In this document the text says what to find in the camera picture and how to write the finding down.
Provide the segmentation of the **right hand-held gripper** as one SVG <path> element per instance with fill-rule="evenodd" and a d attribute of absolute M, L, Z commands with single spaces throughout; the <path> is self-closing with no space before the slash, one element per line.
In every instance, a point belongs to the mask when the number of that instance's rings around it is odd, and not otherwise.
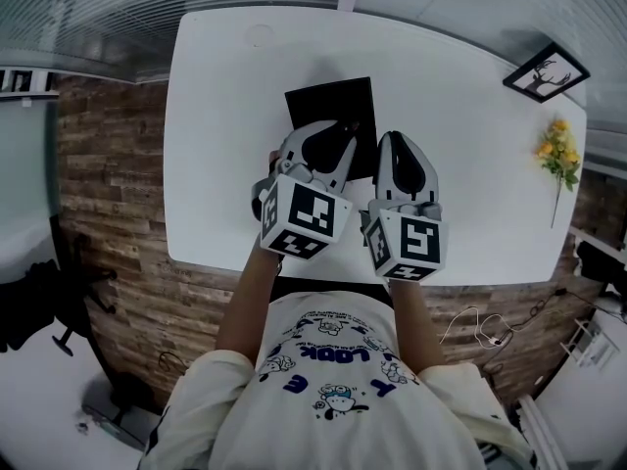
<path fill-rule="evenodd" d="M 368 223 L 362 234 L 374 273 L 390 280 L 420 282 L 442 270 L 448 225 L 436 203 L 437 174 L 425 154 L 402 132 L 388 131 L 379 141 L 373 184 L 377 199 L 368 203 Z M 397 200 L 398 190 L 417 203 Z"/>

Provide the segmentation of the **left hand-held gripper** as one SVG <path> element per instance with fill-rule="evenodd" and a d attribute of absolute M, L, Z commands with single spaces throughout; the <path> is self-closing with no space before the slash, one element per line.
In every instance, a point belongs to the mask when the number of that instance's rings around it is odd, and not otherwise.
<path fill-rule="evenodd" d="M 342 192 L 356 148 L 353 131 L 341 131 L 337 120 L 309 123 L 285 138 L 274 173 L 252 188 L 262 248 L 311 260 L 339 241 L 352 210 Z"/>

